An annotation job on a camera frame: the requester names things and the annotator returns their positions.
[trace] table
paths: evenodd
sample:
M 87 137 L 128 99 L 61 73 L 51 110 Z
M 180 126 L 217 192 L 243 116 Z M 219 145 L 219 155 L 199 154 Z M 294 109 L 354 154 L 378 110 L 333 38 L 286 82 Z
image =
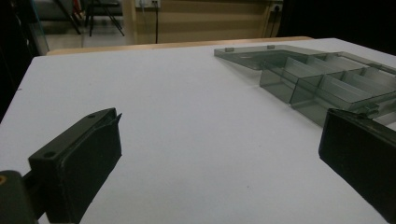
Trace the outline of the table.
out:
M 334 38 L 281 44 L 396 64 Z M 123 155 L 81 223 L 386 223 L 320 160 L 319 126 L 213 56 L 228 46 L 34 58 L 0 125 L 0 169 L 26 174 L 52 138 L 116 107 Z

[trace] black cable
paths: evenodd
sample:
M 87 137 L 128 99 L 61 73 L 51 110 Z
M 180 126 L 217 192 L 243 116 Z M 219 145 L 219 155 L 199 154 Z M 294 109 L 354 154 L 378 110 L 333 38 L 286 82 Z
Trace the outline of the black cable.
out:
M 275 15 L 274 15 L 273 27 L 271 28 L 270 37 L 272 37 L 272 32 L 274 31 L 274 26 L 275 26 L 275 22 L 276 22 L 277 12 L 278 12 L 279 10 L 280 10 L 279 6 L 276 6 L 276 7 L 275 7 Z
M 158 44 L 158 3 L 157 1 L 154 2 L 155 6 L 155 43 Z

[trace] white table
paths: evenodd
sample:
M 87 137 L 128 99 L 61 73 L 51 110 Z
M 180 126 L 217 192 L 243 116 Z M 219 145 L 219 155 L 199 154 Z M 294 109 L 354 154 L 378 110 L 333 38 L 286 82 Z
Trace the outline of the white table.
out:
M 274 44 L 396 64 L 338 39 Z M 213 56 L 229 46 L 35 58 L 0 125 L 0 169 L 26 174 L 48 141 L 116 107 L 123 156 L 81 223 L 386 223 L 320 160 L 319 126 Z

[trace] plastic organizer box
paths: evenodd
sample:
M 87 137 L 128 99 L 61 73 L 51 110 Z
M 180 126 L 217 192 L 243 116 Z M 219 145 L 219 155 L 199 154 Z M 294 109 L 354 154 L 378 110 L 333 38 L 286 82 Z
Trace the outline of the plastic organizer box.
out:
M 262 70 L 262 88 L 320 126 L 329 108 L 371 119 L 396 109 L 396 70 L 347 52 L 277 45 L 215 49 L 215 56 Z

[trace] tiled floor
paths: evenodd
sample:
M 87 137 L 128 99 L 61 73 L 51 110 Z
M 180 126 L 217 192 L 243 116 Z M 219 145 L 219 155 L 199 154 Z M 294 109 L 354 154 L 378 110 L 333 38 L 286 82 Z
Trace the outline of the tiled floor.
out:
M 116 19 L 122 26 L 122 17 Z M 84 27 L 84 20 L 80 20 L 80 23 L 78 29 L 81 35 L 78 35 L 69 21 L 42 21 L 49 50 L 125 45 L 125 36 L 122 36 L 109 17 L 94 18 L 92 36 L 89 26 Z

